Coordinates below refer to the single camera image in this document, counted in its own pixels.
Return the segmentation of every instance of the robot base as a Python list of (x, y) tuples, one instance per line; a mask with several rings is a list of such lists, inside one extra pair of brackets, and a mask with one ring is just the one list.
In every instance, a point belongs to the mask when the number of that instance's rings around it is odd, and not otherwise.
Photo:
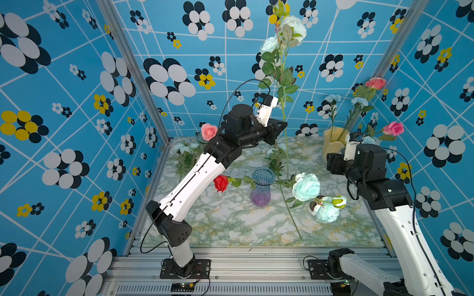
[[(209, 259), (196, 259), (194, 261), (194, 267), (198, 267), (201, 269), (201, 279), (209, 279), (210, 273), (210, 260)], [(186, 279), (197, 279), (198, 272), (193, 272), (189, 275)], [(174, 263), (173, 259), (165, 259), (163, 260), (163, 267), (161, 268), (160, 278), (167, 278), (167, 279), (183, 279), (180, 278), (175, 270), (174, 270)]]
[[(334, 279), (328, 274), (327, 263), (327, 260), (308, 260), (311, 279)], [(352, 279), (352, 277), (345, 276), (338, 280), (344, 281), (345, 279)]]

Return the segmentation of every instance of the floral wallpaper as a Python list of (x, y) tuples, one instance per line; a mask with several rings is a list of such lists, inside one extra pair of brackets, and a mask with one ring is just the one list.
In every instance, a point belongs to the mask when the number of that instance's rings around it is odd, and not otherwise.
[(0, 14), (0, 295), (96, 295), (163, 141), (95, 1)]
[[(294, 102), (285, 103), (289, 135), (322, 135), (330, 123), (328, 94), (352, 98), (367, 81), (409, 13), (411, 0), (284, 0), (308, 34), (290, 50)], [(142, 74), (170, 136), (193, 136), (204, 123), (218, 125), (222, 109), (242, 82), (263, 79), (263, 41), (274, 35), (277, 0), (150, 1), (116, 0)], [(257, 82), (234, 94), (235, 104), (252, 104)], [(337, 104), (342, 126), (352, 108)], [(272, 117), (282, 119), (278, 105)], [(317, 126), (319, 133), (302, 132)]]
[[(474, 2), (428, 3), (385, 76), (387, 86), (363, 114), (359, 128), (401, 122), (405, 133), (389, 148), (389, 177), (417, 195), (421, 229), (454, 287), (474, 295), (474, 203), (469, 168), (474, 162)], [(401, 152), (410, 161), (412, 174)]]

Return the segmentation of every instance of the marble tabletop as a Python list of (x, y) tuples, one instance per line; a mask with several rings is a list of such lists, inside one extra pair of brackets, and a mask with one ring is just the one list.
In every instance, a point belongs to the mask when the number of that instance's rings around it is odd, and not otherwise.
[[(284, 145), (284, 137), (277, 140)], [(194, 143), (194, 137), (175, 138), (173, 144)], [(323, 139), (320, 137), (288, 137), (290, 175), (314, 173), (321, 182), (321, 194), (348, 197), (347, 206), (339, 218), (332, 223), (316, 221), (309, 209), (309, 202), (288, 209), (284, 199), (292, 197), (289, 188), (271, 186), (271, 200), (265, 207), (255, 206), (250, 201), (250, 185), (239, 188), (231, 185), (223, 193), (217, 192), (214, 183), (203, 191), (191, 207), (186, 222), (192, 226), (189, 237), (191, 247), (383, 247), (381, 237), (362, 200), (351, 200), (346, 191), (346, 178), (332, 175), (317, 164), (321, 155)], [(262, 143), (245, 149), (223, 173), (230, 177), (251, 176), (252, 171), (268, 166), (266, 152), (271, 146)], [(177, 154), (171, 150), (154, 200), (160, 201), (179, 182), (175, 164)], [(282, 172), (286, 177), (286, 159)], [(151, 220), (148, 218), (145, 233)], [(143, 246), (153, 247), (163, 238), (155, 227), (148, 233)]]

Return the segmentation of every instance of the clear glass vase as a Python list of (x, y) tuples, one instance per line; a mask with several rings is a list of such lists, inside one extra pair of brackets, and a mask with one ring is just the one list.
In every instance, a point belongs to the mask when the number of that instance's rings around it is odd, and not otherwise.
[(255, 184), (256, 188), (250, 192), (250, 200), (256, 206), (266, 206), (270, 203), (270, 185), (275, 181), (275, 174), (266, 167), (256, 168), (252, 172), (252, 178), (261, 185)]

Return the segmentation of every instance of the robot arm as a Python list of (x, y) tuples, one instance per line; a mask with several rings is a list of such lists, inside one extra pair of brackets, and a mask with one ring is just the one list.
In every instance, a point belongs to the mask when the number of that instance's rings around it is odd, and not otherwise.
[(242, 149), (255, 147), (259, 141), (275, 144), (287, 126), (284, 121), (270, 118), (278, 98), (266, 94), (261, 94), (261, 97), (263, 102), (257, 117), (252, 107), (235, 105), (224, 116), (225, 122), (183, 180), (159, 203), (150, 201), (146, 205), (159, 233), (168, 241), (176, 274), (183, 278), (191, 273), (195, 261), (188, 241), (192, 227), (184, 220), (193, 203), (242, 154)]
[(391, 239), (404, 278), (372, 266), (349, 249), (330, 252), (330, 274), (335, 278), (353, 276), (380, 296), (454, 295), (453, 286), (441, 272), (416, 220), (413, 225), (413, 202), (405, 185), (385, 177), (385, 150), (360, 144), (356, 138), (361, 134), (347, 136), (344, 155), (328, 154), (327, 170), (345, 175), (348, 182), (357, 186), (357, 195), (367, 200)]

